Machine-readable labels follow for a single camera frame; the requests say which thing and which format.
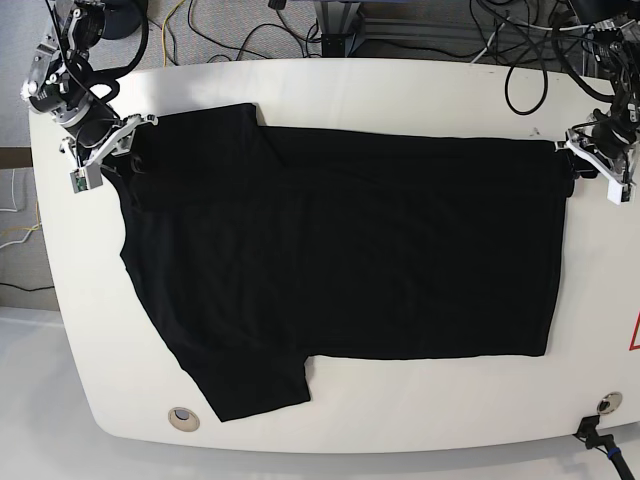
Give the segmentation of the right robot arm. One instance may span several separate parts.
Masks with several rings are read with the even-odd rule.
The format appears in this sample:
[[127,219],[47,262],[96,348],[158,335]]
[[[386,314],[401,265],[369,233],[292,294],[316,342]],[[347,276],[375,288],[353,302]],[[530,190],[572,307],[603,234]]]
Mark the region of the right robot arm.
[[[149,39],[146,1],[47,1],[49,24],[33,55],[21,96],[39,114],[49,114],[69,135],[64,148],[78,169],[118,148],[130,122],[110,102],[119,80],[141,62]],[[124,66],[94,69],[90,50],[99,41],[135,32],[140,41]]]

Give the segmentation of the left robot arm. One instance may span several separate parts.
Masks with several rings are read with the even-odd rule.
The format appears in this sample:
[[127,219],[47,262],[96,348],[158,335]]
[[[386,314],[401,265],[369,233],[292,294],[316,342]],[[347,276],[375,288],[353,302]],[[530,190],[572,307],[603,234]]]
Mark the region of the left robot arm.
[[[560,47],[562,29],[574,18],[584,27],[592,55],[610,82],[611,94],[591,87],[574,70]],[[571,1],[569,11],[557,18],[551,30],[556,59],[569,77],[589,97],[608,106],[596,108],[587,122],[568,129],[566,140],[556,145],[578,161],[579,176],[599,174],[608,181],[607,198],[620,205],[631,199],[633,175],[639,158],[639,3],[637,1]]]

